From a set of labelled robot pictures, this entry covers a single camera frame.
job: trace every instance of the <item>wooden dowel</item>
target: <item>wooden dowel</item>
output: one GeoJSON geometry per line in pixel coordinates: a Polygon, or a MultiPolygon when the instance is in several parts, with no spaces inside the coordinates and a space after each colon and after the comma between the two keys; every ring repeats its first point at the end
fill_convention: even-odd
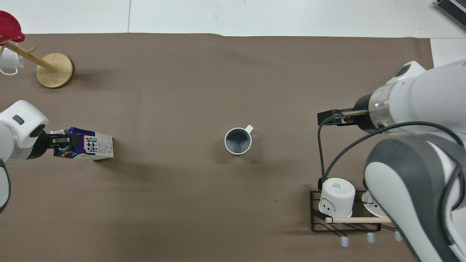
{"type": "Polygon", "coordinates": [[[21,55],[22,57],[24,57],[24,58],[26,58],[28,60],[31,60],[33,63],[38,64],[39,66],[47,69],[50,72],[57,71],[57,68],[55,66],[45,62],[44,60],[40,59],[39,57],[37,57],[37,56],[35,56],[33,54],[28,53],[26,49],[13,44],[11,41],[7,41],[5,43],[5,47],[10,49],[11,51],[21,55]]]}
{"type": "Polygon", "coordinates": [[[388,217],[326,217],[325,223],[392,223],[388,217]]]}
{"type": "Polygon", "coordinates": [[[27,51],[28,54],[32,53],[34,50],[36,50],[38,46],[35,46],[27,51]]]}

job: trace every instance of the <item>white mug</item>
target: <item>white mug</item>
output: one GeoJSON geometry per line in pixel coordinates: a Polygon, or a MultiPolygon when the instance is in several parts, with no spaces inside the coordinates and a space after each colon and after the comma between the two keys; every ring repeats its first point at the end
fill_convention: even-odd
{"type": "Polygon", "coordinates": [[[23,57],[17,53],[5,48],[0,55],[0,72],[7,76],[16,75],[18,73],[18,68],[23,68],[23,57]],[[2,69],[14,68],[14,73],[5,73],[2,69]]]}
{"type": "Polygon", "coordinates": [[[330,178],[322,184],[319,211],[331,217],[350,217],[356,189],[341,178],[330,178]]]}
{"type": "Polygon", "coordinates": [[[251,131],[253,126],[246,128],[236,127],[228,131],[225,135],[225,147],[233,155],[246,153],[251,147],[251,131]]]}

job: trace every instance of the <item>mug handle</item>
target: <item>mug handle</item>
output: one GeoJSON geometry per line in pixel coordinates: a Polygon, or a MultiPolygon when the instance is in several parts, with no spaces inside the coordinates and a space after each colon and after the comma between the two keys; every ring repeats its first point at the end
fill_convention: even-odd
{"type": "Polygon", "coordinates": [[[14,75],[16,75],[16,74],[18,73],[18,68],[15,68],[15,70],[16,70],[16,71],[15,71],[14,73],[9,74],[9,73],[3,72],[3,70],[0,68],[0,72],[2,72],[4,75],[7,75],[7,76],[14,76],[14,75]]]}
{"type": "Polygon", "coordinates": [[[25,38],[26,38],[26,37],[24,36],[24,34],[23,34],[23,33],[20,33],[20,35],[17,36],[16,38],[12,39],[12,41],[13,41],[13,42],[19,43],[19,42],[23,42],[25,38]]]}
{"type": "Polygon", "coordinates": [[[246,132],[248,133],[251,133],[251,131],[253,130],[253,126],[252,125],[248,125],[244,130],[246,130],[246,132]]]}

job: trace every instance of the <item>white tile surface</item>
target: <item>white tile surface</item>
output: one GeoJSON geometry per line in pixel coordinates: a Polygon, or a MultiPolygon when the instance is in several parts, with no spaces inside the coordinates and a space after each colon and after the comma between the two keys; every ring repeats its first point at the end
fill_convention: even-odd
{"type": "Polygon", "coordinates": [[[434,66],[441,66],[466,59],[466,38],[431,39],[434,66]]]}
{"type": "Polygon", "coordinates": [[[130,0],[1,0],[25,34],[124,33],[130,0]]]}
{"type": "Polygon", "coordinates": [[[433,0],[132,0],[130,32],[464,38],[433,0]]]}

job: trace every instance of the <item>black ribbed object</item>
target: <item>black ribbed object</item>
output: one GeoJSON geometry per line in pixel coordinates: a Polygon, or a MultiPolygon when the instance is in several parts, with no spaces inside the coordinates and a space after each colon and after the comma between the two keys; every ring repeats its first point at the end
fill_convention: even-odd
{"type": "Polygon", "coordinates": [[[466,30],[466,0],[437,0],[437,8],[466,30]]]}

